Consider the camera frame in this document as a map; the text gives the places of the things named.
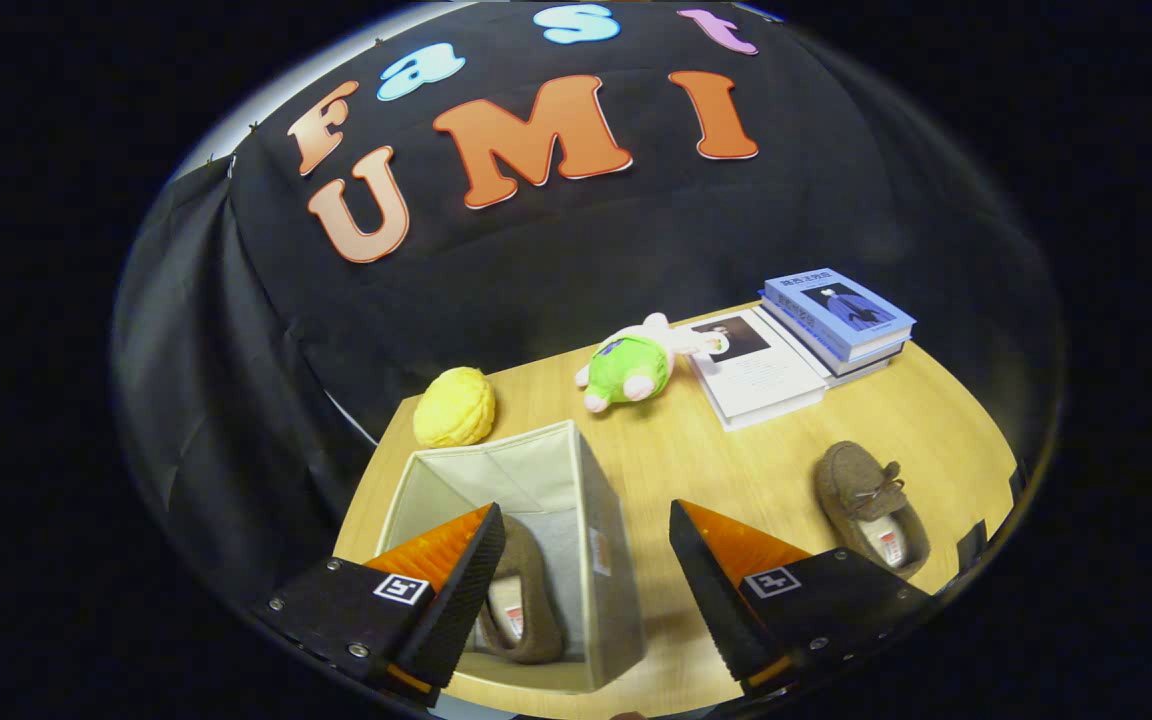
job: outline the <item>stuffed animal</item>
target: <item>stuffed animal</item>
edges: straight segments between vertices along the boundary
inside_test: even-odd
[[[673,374],[673,357],[682,353],[722,354],[732,347],[722,333],[672,328],[666,316],[652,313],[602,341],[589,364],[576,373],[585,388],[585,409],[601,414],[613,402],[654,397]]]
[[[412,430],[425,447],[473,445],[492,432],[495,393],[476,367],[453,367],[430,384],[416,406]]]

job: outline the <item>beige box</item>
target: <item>beige box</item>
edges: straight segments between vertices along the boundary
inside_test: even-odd
[[[643,659],[643,615],[621,500],[573,420],[471,447],[414,452],[376,554],[488,502],[526,525],[539,544],[567,652],[554,662],[517,665],[480,650],[471,632],[456,674],[585,694]]]

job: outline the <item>slipper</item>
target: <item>slipper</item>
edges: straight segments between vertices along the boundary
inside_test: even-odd
[[[900,463],[878,464],[865,448],[843,441],[829,447],[814,471],[820,506],[846,547],[910,579],[931,555],[927,530],[897,479]]]
[[[563,632],[545,592],[540,546],[522,523],[508,515],[502,520],[503,553],[479,611],[483,639],[488,652],[506,660],[552,662],[563,654]]]

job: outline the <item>yellow knitted ball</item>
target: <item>yellow knitted ball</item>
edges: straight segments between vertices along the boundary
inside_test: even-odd
[[[495,395],[488,379],[473,367],[454,367],[425,391],[416,406],[416,442],[425,447],[473,445],[492,432]]]

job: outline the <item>book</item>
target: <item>book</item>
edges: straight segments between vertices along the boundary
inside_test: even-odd
[[[767,314],[772,320],[772,327],[776,332],[783,332],[782,334],[790,334],[790,336],[796,338],[801,341],[801,344],[806,351],[812,354],[818,363],[824,364],[829,370],[829,374],[836,378],[849,378],[851,374],[859,373],[865,367],[873,365],[876,363],[882,363],[882,361],[890,359],[900,355],[902,350],[905,349],[905,341],[909,336],[901,338],[895,344],[888,344],[887,347],[879,347],[878,350],[870,353],[869,355],[861,355],[856,359],[844,361],[838,357],[829,350],[826,344],[818,336],[816,336],[812,331],[803,327],[803,324],[797,323],[794,319],[794,314],[786,310],[785,306],[780,306],[776,302],[773,302],[765,295],[763,290],[758,291],[758,295],[763,298],[761,306],[758,310]]]
[[[824,399],[828,384],[817,369],[752,309],[687,327],[721,332],[732,341],[732,347],[721,355],[690,356],[696,379],[727,432],[791,414]]]
[[[808,365],[812,365],[812,369],[820,376],[820,379],[823,379],[829,388],[836,388],[838,386],[841,386],[841,384],[856,381],[856,379],[877,373],[878,370],[882,370],[889,365],[892,357],[896,356],[901,348],[905,346],[905,343],[901,343],[900,346],[892,348],[890,354],[878,357],[878,359],[870,359],[864,365],[855,366],[847,370],[844,373],[835,373],[832,372],[829,366],[824,363],[817,354],[814,354],[812,348],[805,346],[803,341],[799,341],[799,339],[795,336],[790,329],[786,328],[781,320],[778,320],[775,316],[770,313],[766,306],[755,306],[755,314],[758,314],[759,318],[761,318],[767,325],[771,325],[772,329],[775,331],[776,334],[780,334],[781,339],[785,340],[789,347],[794,348],[794,350],[803,357]]]
[[[835,270],[772,278],[763,289],[847,363],[908,340],[916,323],[899,306]]]

